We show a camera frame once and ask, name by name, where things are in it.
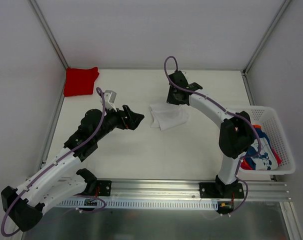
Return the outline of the white t-shirt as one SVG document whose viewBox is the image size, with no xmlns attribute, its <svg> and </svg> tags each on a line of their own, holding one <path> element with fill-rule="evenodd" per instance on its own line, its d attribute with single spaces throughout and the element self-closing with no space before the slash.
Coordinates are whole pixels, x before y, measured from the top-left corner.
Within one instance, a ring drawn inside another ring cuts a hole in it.
<svg viewBox="0 0 303 240">
<path fill-rule="evenodd" d="M 150 113 L 153 118 L 150 127 L 161 131 L 185 124 L 189 120 L 189 114 L 181 106 L 169 103 L 151 104 Z"/>
</svg>

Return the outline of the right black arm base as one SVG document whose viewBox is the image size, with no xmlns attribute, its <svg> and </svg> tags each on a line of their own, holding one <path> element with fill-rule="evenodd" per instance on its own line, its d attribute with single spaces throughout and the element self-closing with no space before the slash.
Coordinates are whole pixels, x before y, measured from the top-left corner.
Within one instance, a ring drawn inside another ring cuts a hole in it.
<svg viewBox="0 0 303 240">
<path fill-rule="evenodd" d="M 245 192 L 240 182 L 220 184 L 216 182 L 200 182 L 199 194 L 202 199 L 244 199 Z"/>
</svg>

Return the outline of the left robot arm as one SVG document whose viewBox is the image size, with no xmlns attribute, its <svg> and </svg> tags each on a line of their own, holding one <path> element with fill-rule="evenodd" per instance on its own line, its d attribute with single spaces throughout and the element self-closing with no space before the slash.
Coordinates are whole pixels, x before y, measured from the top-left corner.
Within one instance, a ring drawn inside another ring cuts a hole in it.
<svg viewBox="0 0 303 240">
<path fill-rule="evenodd" d="M 98 142 L 115 128 L 135 130 L 144 115 L 133 112 L 127 105 L 122 109 L 88 110 L 78 126 L 64 143 L 59 154 L 34 176 L 18 187 L 5 187 L 1 191 L 5 217 L 10 218 L 22 232 L 35 227 L 51 208 L 71 196 L 96 199 L 111 194 L 111 182 L 98 180 L 86 168 L 63 183 L 59 179 L 80 165 L 97 148 Z"/>
</svg>

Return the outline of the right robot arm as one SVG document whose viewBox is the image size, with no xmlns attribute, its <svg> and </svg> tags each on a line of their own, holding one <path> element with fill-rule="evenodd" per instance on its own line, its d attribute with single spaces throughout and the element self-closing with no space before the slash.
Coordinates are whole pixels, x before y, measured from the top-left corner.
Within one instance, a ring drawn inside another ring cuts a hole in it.
<svg viewBox="0 0 303 240">
<path fill-rule="evenodd" d="M 245 111 L 228 110 L 208 96 L 202 86 L 195 82 L 189 84 L 180 70 L 165 75 L 170 85 L 167 103 L 191 106 L 219 127 L 218 145 L 223 159 L 215 183 L 207 187 L 205 192 L 221 198 L 228 197 L 239 181 L 237 176 L 241 165 L 240 157 L 254 143 L 257 134 L 249 114 Z"/>
</svg>

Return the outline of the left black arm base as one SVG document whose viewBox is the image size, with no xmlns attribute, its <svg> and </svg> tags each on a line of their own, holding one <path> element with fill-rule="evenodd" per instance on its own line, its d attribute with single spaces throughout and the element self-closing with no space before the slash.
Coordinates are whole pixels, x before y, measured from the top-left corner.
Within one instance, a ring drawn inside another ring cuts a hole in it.
<svg viewBox="0 0 303 240">
<path fill-rule="evenodd" d="M 112 190 L 112 181 L 96 180 L 90 187 L 89 195 L 94 197 L 110 197 Z"/>
</svg>

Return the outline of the red folded t-shirt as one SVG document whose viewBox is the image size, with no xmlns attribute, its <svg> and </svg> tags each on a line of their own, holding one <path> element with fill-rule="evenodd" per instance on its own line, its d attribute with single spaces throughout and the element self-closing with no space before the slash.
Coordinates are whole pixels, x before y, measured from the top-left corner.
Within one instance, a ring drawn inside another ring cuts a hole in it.
<svg viewBox="0 0 303 240">
<path fill-rule="evenodd" d="M 67 68 L 63 94 L 65 97 L 92 95 L 96 79 L 99 77 L 98 67 L 90 69 Z"/>
</svg>

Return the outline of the white plastic laundry basket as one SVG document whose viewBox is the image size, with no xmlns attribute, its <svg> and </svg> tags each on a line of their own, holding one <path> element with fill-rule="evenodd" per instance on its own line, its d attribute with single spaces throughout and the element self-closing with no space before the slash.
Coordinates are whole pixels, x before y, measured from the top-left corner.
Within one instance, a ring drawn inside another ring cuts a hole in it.
<svg viewBox="0 0 303 240">
<path fill-rule="evenodd" d="M 296 163 L 291 148 L 281 121 L 273 108 L 257 105 L 231 105 L 226 109 L 230 112 L 247 112 L 251 123 L 262 127 L 262 131 L 266 133 L 270 140 L 272 149 L 275 150 L 275 153 L 281 160 L 281 163 L 275 170 L 249 170 L 241 168 L 242 172 L 260 175 L 288 175 L 295 172 Z"/>
</svg>

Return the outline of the blue printed t-shirt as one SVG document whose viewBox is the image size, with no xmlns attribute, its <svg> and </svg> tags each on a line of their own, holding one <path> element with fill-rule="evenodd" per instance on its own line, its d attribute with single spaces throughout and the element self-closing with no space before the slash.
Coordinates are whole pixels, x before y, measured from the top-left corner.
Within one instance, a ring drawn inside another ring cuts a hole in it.
<svg viewBox="0 0 303 240">
<path fill-rule="evenodd" d="M 262 131 L 262 138 L 260 140 L 261 142 L 261 150 L 258 155 L 258 162 L 257 168 L 258 170 L 252 170 L 252 171 L 271 171 L 278 168 L 278 163 L 275 159 L 275 156 L 272 151 L 270 139 L 268 138 L 267 134 Z"/>
</svg>

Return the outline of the aluminium mounting rail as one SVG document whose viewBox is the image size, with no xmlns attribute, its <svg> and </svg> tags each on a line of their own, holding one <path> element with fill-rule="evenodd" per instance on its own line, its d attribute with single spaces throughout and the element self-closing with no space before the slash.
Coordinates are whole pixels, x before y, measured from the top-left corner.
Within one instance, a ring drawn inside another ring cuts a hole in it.
<svg viewBox="0 0 303 240">
<path fill-rule="evenodd" d="M 290 202 L 286 183 L 279 181 L 248 181 L 243 185 L 250 202 Z M 131 200 L 201 200 L 199 180 L 112 179 L 110 199 Z"/>
</svg>

